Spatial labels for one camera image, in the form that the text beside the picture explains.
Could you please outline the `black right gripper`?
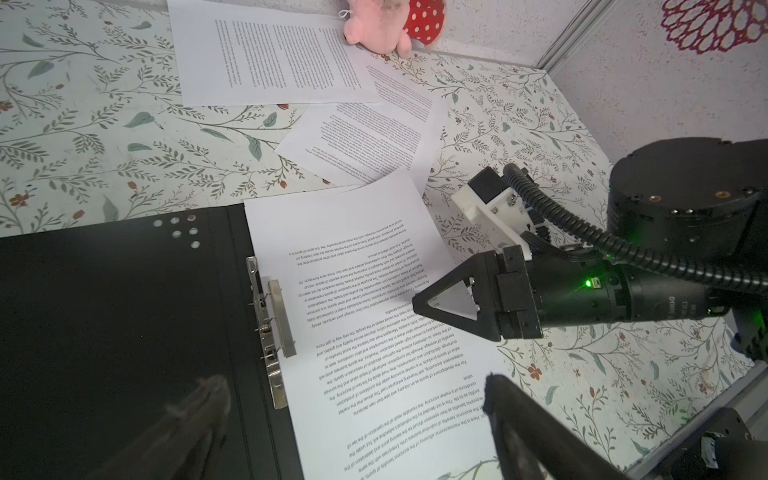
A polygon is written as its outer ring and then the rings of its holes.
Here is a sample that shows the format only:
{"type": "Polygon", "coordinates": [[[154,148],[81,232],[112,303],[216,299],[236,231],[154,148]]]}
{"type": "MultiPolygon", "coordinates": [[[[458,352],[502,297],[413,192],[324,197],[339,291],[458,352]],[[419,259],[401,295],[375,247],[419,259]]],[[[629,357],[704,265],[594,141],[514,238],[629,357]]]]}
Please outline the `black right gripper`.
{"type": "Polygon", "coordinates": [[[545,328],[630,318],[622,268],[602,259],[571,261],[539,254],[530,261],[507,248],[482,252],[412,298],[413,311],[477,337],[538,339],[545,328]]]}

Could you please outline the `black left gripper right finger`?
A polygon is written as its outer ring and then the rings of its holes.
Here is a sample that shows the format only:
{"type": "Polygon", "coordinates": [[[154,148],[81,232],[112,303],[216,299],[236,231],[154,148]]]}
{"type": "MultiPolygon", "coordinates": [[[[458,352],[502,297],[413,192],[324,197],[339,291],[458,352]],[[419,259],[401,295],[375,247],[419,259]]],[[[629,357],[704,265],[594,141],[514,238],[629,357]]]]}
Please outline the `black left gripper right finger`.
{"type": "Polygon", "coordinates": [[[486,377],[483,412],[489,419],[504,479],[624,479],[503,375],[486,377]]]}

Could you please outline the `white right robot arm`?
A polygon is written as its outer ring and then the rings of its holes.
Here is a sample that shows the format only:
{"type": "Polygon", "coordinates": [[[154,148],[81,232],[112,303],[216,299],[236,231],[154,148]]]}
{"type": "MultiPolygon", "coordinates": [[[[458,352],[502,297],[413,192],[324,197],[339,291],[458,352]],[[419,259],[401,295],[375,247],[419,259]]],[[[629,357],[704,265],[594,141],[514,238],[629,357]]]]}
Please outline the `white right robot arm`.
{"type": "Polygon", "coordinates": [[[509,244],[471,256],[417,293],[417,314],[491,341],[732,314],[733,348],[766,358],[765,140],[685,137],[632,152],[610,173],[602,228],[512,163],[483,169],[457,201],[509,244]]]}

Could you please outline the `teal folder with black inside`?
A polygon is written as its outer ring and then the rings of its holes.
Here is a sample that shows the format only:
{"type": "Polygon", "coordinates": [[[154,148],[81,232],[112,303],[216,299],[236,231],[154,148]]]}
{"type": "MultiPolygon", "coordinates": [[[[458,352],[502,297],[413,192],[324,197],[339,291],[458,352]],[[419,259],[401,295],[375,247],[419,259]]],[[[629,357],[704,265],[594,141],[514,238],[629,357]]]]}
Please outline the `teal folder with black inside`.
{"type": "Polygon", "coordinates": [[[82,479],[205,379],[230,410],[217,479],[299,479],[273,404],[240,205],[1,241],[1,475],[82,479]]]}

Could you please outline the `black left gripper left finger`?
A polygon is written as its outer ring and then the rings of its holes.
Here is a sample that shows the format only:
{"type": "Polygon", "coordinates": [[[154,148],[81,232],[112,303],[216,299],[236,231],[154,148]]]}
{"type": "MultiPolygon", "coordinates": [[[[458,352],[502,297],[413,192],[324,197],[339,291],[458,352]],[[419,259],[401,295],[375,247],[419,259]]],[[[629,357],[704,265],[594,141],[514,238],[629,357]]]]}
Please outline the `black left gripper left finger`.
{"type": "Polygon", "coordinates": [[[212,479],[227,438],[231,392],[223,376],[197,388],[89,479],[212,479]]]}

